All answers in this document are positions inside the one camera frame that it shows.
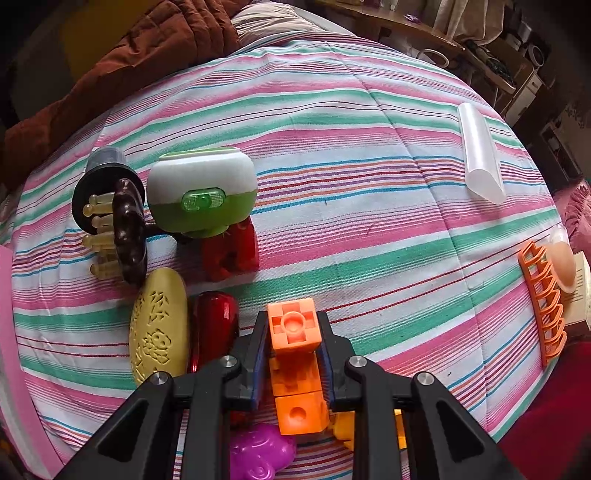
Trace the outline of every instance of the pink plastic toy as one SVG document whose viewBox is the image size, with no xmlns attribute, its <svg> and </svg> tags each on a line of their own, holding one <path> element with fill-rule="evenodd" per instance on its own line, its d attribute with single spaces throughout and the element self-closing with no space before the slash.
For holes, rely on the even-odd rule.
<svg viewBox="0 0 591 480">
<path fill-rule="evenodd" d="M 293 438 L 277 425 L 258 423 L 230 438 L 230 480 L 273 480 L 295 457 Z"/>
</svg>

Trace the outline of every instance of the embossed soap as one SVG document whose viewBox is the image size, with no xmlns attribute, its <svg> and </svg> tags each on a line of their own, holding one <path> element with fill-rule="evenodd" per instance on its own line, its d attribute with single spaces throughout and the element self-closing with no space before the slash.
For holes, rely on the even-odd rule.
<svg viewBox="0 0 591 480">
<path fill-rule="evenodd" d="M 183 375 L 189 358 L 187 294 L 172 268 L 154 270 L 135 301 L 129 325 L 129 356 L 135 382 L 152 373 Z"/>
</svg>

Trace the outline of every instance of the orange comb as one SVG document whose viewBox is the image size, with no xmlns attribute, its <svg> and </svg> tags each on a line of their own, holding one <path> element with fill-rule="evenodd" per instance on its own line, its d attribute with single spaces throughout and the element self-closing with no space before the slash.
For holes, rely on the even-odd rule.
<svg viewBox="0 0 591 480">
<path fill-rule="evenodd" d="M 556 276 L 545 254 L 546 248 L 537 247 L 531 240 L 517 254 L 534 306 L 543 367 L 560 355 L 566 343 L 560 290 L 556 288 Z"/>
</svg>

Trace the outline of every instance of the orange toy block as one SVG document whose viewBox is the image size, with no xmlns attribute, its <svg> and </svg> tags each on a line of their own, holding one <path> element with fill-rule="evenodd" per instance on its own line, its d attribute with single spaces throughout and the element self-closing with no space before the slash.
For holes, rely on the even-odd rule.
<svg viewBox="0 0 591 480">
<path fill-rule="evenodd" d="M 321 391 L 277 397 L 275 409 L 282 435 L 318 433 L 329 425 L 329 409 Z"/>
<path fill-rule="evenodd" d="M 267 305 L 271 343 L 276 355 L 293 352 L 312 353 L 322 336 L 314 300 L 282 301 Z"/>
<path fill-rule="evenodd" d="M 322 390 L 315 353 L 273 357 L 269 359 L 269 370 L 274 397 Z"/>
</svg>

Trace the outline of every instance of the white container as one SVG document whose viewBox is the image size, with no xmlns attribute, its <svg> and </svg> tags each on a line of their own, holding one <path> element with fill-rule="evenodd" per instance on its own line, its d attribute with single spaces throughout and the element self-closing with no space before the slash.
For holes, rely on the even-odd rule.
<svg viewBox="0 0 591 480">
<path fill-rule="evenodd" d="M 471 103 L 458 107 L 466 186 L 495 205 L 506 199 L 497 151 L 482 114 Z"/>
<path fill-rule="evenodd" d="M 235 147 L 162 155 L 146 184 L 148 205 L 166 232 L 208 237 L 250 215 L 256 199 L 252 160 Z"/>
</svg>

